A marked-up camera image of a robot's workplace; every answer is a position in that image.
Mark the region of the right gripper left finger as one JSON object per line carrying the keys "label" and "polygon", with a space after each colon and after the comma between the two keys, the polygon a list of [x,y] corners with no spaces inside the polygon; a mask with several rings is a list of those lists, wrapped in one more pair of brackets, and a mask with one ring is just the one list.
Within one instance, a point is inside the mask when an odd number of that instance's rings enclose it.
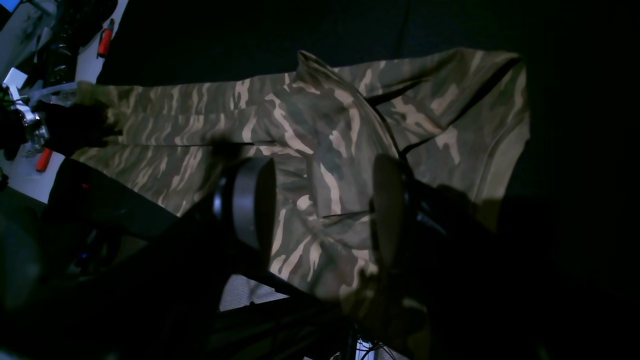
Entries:
{"label": "right gripper left finger", "polygon": [[212,210],[231,241],[257,253],[270,253],[276,213],[275,162],[247,157],[222,169]]}

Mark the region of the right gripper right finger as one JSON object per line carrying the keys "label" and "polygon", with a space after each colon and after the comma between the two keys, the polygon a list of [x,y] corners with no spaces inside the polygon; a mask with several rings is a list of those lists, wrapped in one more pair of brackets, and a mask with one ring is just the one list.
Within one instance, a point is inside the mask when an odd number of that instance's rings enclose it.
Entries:
{"label": "right gripper right finger", "polygon": [[384,265],[400,265],[406,256],[413,203],[411,190],[415,180],[406,162],[387,154],[374,159],[372,173],[372,212],[377,251]]}

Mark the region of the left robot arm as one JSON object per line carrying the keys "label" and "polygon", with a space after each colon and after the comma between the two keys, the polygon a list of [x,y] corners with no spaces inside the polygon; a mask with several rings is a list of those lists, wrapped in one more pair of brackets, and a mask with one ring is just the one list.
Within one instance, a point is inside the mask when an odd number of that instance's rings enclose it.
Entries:
{"label": "left robot arm", "polygon": [[[75,83],[80,50],[96,36],[106,37],[105,22],[114,14],[116,0],[60,0],[50,37],[35,52],[36,60],[26,67],[28,85],[41,82],[44,89]],[[1,87],[1,151],[7,161],[18,157],[22,145],[45,128],[42,148],[71,156],[85,147],[102,147],[105,137],[115,134],[106,124],[102,102],[55,104],[30,95],[11,96],[10,87]]]}

